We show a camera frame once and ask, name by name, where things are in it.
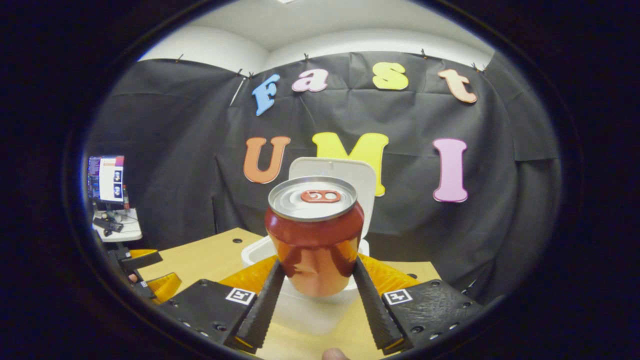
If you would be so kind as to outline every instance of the pink letter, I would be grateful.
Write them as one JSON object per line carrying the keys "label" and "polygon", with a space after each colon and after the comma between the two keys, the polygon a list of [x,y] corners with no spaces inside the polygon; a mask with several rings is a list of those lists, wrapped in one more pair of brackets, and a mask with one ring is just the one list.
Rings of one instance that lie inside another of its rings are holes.
{"label": "pink letter", "polygon": [[467,191],[462,187],[462,152],[467,149],[464,141],[441,138],[433,141],[440,151],[440,186],[433,192],[436,201],[463,202]]}
{"label": "pink letter", "polygon": [[291,85],[293,91],[303,92],[312,91],[318,92],[326,88],[326,78],[329,76],[329,72],[324,69],[307,70],[300,74],[300,79]]}

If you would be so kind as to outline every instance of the ceiling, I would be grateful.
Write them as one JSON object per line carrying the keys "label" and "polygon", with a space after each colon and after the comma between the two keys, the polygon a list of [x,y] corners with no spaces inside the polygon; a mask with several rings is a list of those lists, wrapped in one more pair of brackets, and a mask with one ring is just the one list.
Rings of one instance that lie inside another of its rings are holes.
{"label": "ceiling", "polygon": [[493,49],[455,23],[407,0],[238,0],[193,21],[274,51],[318,35],[355,29],[403,29]]}

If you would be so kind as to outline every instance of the white container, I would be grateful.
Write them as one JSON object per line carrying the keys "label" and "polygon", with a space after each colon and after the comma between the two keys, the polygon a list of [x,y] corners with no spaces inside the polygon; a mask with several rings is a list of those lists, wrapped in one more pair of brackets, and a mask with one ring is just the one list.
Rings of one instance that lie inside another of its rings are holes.
{"label": "white container", "polygon": [[[364,211],[364,224],[358,252],[369,255],[369,243],[364,239],[369,230],[376,193],[376,172],[363,162],[328,158],[298,158],[289,167],[289,179],[302,176],[324,175],[343,179],[356,189],[358,202]],[[242,251],[243,267],[276,254],[269,236],[247,246]],[[309,297],[284,279],[280,296],[271,321],[290,329],[313,335],[331,332],[358,295],[353,276],[341,292],[329,297]]]}

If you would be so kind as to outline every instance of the blue letter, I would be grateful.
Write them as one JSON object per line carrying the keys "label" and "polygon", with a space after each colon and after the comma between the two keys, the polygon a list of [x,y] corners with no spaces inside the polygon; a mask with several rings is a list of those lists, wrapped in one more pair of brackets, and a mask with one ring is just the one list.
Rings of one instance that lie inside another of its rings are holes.
{"label": "blue letter", "polygon": [[255,96],[255,100],[258,102],[258,110],[255,112],[255,116],[260,116],[275,102],[269,95],[274,96],[276,94],[276,85],[274,83],[278,80],[280,80],[280,75],[273,74],[267,81],[253,89],[251,94]]}

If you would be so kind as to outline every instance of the finger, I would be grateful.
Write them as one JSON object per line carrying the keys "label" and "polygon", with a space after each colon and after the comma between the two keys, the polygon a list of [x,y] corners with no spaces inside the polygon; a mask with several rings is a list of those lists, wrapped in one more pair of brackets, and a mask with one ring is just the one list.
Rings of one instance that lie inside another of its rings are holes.
{"label": "finger", "polygon": [[322,360],[349,360],[339,348],[328,348],[322,353]]}

